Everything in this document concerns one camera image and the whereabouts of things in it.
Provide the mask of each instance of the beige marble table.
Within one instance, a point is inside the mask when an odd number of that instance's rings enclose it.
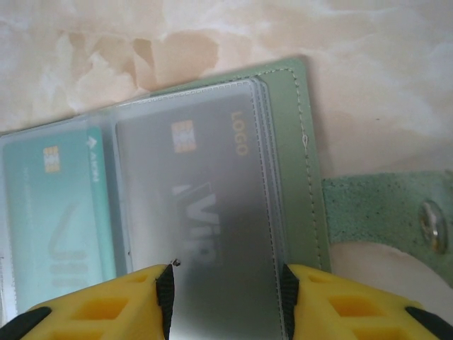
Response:
[[[0,130],[303,55],[324,176],[453,168],[451,0],[0,3]],[[335,245],[335,272],[453,322],[453,290],[411,257]]]

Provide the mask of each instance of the card chip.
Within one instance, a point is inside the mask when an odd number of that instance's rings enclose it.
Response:
[[[193,121],[182,120],[171,124],[171,133],[176,153],[190,152],[197,149]]]
[[[58,147],[46,147],[42,153],[44,154],[45,172],[58,172],[60,170]]]

